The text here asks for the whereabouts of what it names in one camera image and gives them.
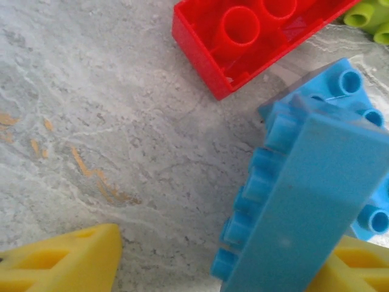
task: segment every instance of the green block stud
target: green block stud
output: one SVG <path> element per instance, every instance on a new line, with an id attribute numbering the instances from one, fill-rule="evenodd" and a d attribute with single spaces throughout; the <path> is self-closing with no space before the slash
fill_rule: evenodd
<path id="1" fill-rule="evenodd" d="M 346 12 L 344 22 L 370 33 L 376 43 L 389 45 L 389 0 L 362 0 Z"/>

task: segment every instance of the blue block stud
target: blue block stud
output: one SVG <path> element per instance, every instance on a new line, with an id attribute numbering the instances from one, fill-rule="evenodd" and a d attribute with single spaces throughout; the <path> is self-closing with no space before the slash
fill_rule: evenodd
<path id="1" fill-rule="evenodd" d="M 266 148 L 255 150 L 220 236 L 229 251 L 211 267 L 221 292 L 302 292 L 354 220 L 388 229 L 389 133 L 367 118 L 378 111 L 347 64 L 322 77 L 325 91 L 316 83 L 260 108 Z M 334 94 L 354 98 L 327 102 Z"/>

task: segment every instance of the marble floor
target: marble floor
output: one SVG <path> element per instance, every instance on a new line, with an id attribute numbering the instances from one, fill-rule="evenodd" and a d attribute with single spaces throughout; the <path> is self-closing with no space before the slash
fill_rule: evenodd
<path id="1" fill-rule="evenodd" d="M 348 57 L 389 120 L 388 46 L 339 23 L 216 102 L 171 37 L 176 2 L 1 1 L 0 249 L 114 222 L 113 292 L 216 292 L 260 103 Z"/>

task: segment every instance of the toy building block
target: toy building block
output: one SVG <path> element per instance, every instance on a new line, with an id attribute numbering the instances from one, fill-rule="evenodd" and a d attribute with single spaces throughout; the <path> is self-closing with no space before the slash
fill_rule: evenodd
<path id="1" fill-rule="evenodd" d="M 280 100 L 288 104 L 293 96 L 300 95 L 325 101 L 326 103 L 354 111 L 371 123 L 384 127 L 382 113 L 371 104 L 364 88 L 360 72 L 354 69 L 345 58 L 313 71 L 290 86 L 287 90 L 259 108 L 266 119 L 273 103 Z M 377 234 L 389 230 L 389 176 L 374 192 L 348 231 L 349 235 L 369 240 Z"/>
<path id="2" fill-rule="evenodd" d="M 173 37 L 221 100 L 358 0 L 183 0 Z"/>
<path id="3" fill-rule="evenodd" d="M 275 102 L 221 234 L 222 292 L 304 291 L 389 171 L 389 135 L 314 98 Z"/>
<path id="4" fill-rule="evenodd" d="M 0 252 L 0 291 L 109 292 L 121 254 L 115 224 Z"/>
<path id="5" fill-rule="evenodd" d="M 389 44 L 389 0 L 363 0 L 347 11 L 344 22 L 370 33 L 379 44 Z"/>
<path id="6" fill-rule="evenodd" d="M 306 292 L 389 291 L 389 249 L 344 237 Z"/>

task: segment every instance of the blue building block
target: blue building block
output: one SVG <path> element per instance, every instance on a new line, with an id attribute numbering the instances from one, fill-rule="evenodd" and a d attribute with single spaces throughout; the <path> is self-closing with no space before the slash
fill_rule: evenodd
<path id="1" fill-rule="evenodd" d="M 211 267 L 222 292 L 304 291 L 389 171 L 387 131 L 354 111 L 294 96 L 265 122 Z"/>
<path id="2" fill-rule="evenodd" d="M 282 106 L 286 106 L 296 95 L 324 100 L 329 104 L 354 111 L 373 124 L 384 127 L 384 117 L 372 106 L 363 88 L 360 72 L 354 69 L 345 58 L 307 74 L 287 90 L 262 105 L 258 111 L 264 119 L 267 119 L 274 101 L 279 100 Z M 371 224 L 360 224 L 360 220 L 356 219 L 348 230 L 348 235 L 361 240 L 369 240 L 376 234 L 384 234 L 388 231 L 384 227 L 389 221 L 389 176 L 375 191 L 358 218 L 365 217 L 367 214 L 370 216 Z"/>

